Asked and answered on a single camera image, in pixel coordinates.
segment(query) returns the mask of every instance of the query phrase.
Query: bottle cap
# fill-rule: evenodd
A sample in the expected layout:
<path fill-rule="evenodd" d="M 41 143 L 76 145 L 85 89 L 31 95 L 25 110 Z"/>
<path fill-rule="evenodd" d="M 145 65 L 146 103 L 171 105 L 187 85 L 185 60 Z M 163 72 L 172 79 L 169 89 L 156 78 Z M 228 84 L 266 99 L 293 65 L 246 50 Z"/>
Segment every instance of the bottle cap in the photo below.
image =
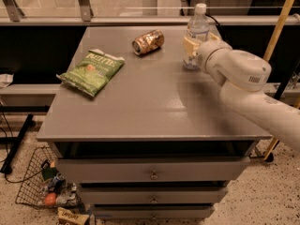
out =
<path fill-rule="evenodd" d="M 195 7 L 195 14 L 205 14 L 206 4 L 197 4 Z"/>

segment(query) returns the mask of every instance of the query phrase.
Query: plastic bottle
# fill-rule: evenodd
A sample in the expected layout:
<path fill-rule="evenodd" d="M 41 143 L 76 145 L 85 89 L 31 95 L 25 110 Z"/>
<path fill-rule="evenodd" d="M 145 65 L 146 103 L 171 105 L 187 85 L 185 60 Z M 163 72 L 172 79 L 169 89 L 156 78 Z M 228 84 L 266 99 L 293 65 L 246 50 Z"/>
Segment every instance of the plastic bottle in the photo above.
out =
<path fill-rule="evenodd" d="M 187 24 L 187 36 L 206 41 L 209 32 L 209 22 L 205 16 L 206 4 L 197 4 L 195 7 L 194 16 Z M 184 66 L 187 69 L 198 69 L 195 59 L 188 55 L 184 58 Z"/>

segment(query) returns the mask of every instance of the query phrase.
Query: basket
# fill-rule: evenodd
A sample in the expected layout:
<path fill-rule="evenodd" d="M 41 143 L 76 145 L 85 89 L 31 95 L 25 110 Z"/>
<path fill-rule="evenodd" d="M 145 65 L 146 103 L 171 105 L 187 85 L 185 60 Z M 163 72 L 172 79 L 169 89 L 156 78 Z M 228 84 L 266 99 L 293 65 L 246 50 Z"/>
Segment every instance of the basket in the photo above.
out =
<path fill-rule="evenodd" d="M 76 205 L 44 205 L 41 204 L 42 201 L 42 188 L 45 186 L 45 181 L 42 177 L 42 164 L 45 161 L 54 161 L 57 157 L 49 147 L 38 147 L 35 149 L 33 156 L 30 159 L 24 180 L 21 183 L 19 189 L 16 204 L 28 205 L 36 209 L 51 209 L 57 207 L 77 207 L 79 206 L 79 198 L 77 197 L 78 202 Z"/>

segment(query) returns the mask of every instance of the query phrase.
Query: table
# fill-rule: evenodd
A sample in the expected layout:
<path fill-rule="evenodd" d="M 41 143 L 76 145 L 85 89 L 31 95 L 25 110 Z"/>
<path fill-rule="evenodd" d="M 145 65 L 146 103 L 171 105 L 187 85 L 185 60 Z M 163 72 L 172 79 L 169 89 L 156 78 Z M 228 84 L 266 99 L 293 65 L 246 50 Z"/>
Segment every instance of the table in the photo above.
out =
<path fill-rule="evenodd" d="M 132 40 L 153 29 L 164 45 L 137 56 Z M 220 103 L 209 75 L 183 68 L 185 32 L 103 26 L 82 38 L 69 69 L 95 48 L 126 63 L 95 98 L 62 84 L 37 139 L 96 217 L 209 217 L 257 142 L 271 138 Z"/>

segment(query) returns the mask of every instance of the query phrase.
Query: gray drawer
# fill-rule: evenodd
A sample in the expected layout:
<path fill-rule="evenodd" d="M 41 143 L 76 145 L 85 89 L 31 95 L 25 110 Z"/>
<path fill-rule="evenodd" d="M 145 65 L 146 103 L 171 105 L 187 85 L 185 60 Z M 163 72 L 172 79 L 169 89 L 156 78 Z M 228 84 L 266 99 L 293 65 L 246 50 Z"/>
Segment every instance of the gray drawer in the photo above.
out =
<path fill-rule="evenodd" d="M 161 218 L 208 218 L 214 212 L 213 207 L 178 209 L 126 210 L 92 208 L 96 218 L 110 219 L 161 219 Z"/>
<path fill-rule="evenodd" d="M 122 183 L 234 180 L 248 157 L 178 159 L 59 159 L 57 168 L 69 182 Z"/>
<path fill-rule="evenodd" d="M 218 203 L 227 191 L 225 187 L 78 188 L 87 204 Z"/>

